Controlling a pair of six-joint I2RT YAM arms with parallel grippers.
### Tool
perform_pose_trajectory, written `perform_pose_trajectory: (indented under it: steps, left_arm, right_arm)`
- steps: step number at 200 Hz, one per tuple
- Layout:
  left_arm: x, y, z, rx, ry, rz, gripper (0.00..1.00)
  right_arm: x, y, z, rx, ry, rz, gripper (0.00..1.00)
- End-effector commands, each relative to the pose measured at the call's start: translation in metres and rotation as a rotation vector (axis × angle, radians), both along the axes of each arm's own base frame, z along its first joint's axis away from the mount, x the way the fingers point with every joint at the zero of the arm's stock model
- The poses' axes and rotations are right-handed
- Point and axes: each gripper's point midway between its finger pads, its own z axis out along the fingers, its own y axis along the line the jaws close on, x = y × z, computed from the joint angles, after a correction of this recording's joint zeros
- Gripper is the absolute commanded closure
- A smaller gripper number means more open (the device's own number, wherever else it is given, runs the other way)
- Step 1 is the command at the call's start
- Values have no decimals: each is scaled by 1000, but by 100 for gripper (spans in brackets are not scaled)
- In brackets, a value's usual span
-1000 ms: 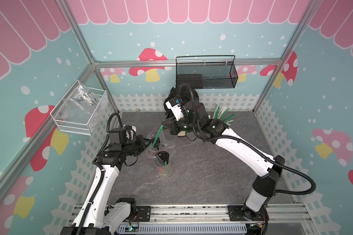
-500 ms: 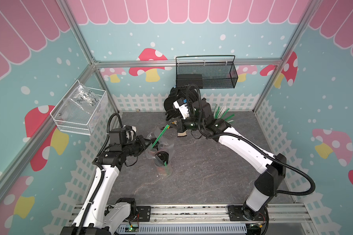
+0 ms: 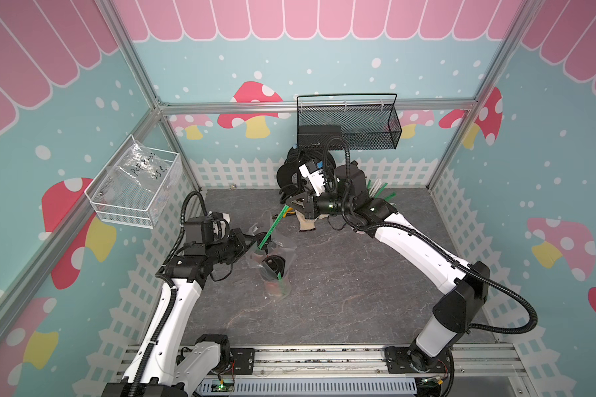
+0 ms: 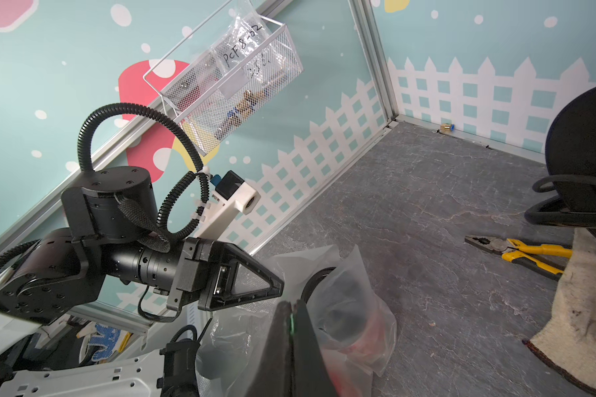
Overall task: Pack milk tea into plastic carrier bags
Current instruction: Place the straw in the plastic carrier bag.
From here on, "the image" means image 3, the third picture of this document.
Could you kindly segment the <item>clear plastic carrier bag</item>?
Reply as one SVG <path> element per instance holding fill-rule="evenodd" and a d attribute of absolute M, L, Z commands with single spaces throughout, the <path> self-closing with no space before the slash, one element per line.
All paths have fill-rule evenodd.
<path fill-rule="evenodd" d="M 275 229 L 275 220 L 269 210 L 248 230 L 254 236 L 254 244 L 248 249 L 247 265 L 256 269 L 262 279 L 269 299 L 282 300 L 291 293 L 289 270 L 297 258 L 296 241 Z"/>

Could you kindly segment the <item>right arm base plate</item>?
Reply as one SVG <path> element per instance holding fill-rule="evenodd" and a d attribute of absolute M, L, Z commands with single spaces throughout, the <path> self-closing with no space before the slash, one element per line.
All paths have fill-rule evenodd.
<path fill-rule="evenodd" d="M 438 355 L 434 363 L 422 364 L 419 371 L 411 358 L 408 346 L 387 346 L 383 350 L 387 371 L 391 375 L 448 375 L 452 362 L 447 351 Z"/>

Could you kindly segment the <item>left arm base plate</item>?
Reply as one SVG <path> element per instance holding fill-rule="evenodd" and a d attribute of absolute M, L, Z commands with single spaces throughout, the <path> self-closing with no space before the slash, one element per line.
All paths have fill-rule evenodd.
<path fill-rule="evenodd" d="M 224 375 L 253 375 L 256 350 L 254 348 L 232 348 L 229 361 L 218 373 Z"/>

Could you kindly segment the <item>red milk tea cup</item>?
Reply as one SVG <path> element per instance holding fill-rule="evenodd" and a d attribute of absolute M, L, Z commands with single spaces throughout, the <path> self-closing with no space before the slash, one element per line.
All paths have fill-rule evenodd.
<path fill-rule="evenodd" d="M 282 274 L 282 282 L 277 274 Z M 291 293 L 291 283 L 286 279 L 286 260 L 281 256 L 268 256 L 261 267 L 261 278 L 268 296 L 272 299 L 284 299 Z"/>
<path fill-rule="evenodd" d="M 265 249 L 260 249 L 258 246 L 254 246 L 250 253 L 250 259 L 255 266 L 261 266 L 268 256 L 268 252 Z"/>

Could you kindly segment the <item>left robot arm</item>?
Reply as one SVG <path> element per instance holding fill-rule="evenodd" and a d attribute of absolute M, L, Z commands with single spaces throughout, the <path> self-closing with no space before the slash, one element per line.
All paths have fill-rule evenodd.
<path fill-rule="evenodd" d="M 192 396 L 208 374 L 230 367 L 223 334 L 204 335 L 186 357 L 180 354 L 192 309 L 215 266 L 233 266 L 256 241 L 229 221 L 227 214 L 211 212 L 182 223 L 156 274 L 162 292 L 147 334 L 122 379 L 104 387 L 105 396 Z"/>

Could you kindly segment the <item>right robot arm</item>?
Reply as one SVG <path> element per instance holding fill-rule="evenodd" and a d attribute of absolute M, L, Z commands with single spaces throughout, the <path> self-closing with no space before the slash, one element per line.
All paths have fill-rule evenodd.
<path fill-rule="evenodd" d="M 505 335 L 531 332 L 538 324 L 534 307 L 520 294 L 492 281 L 481 261 L 469 263 L 415 228 L 386 200 L 370 195 L 364 172 L 352 162 L 328 172 L 309 162 L 278 180 L 284 204 L 306 220 L 341 216 L 344 223 L 392 248 L 420 270 L 443 294 L 432 316 L 407 350 L 411 368 L 429 372 L 450 348 L 471 330 Z M 517 328 L 477 324 L 474 318 L 487 302 L 489 289 L 516 301 L 528 314 Z"/>

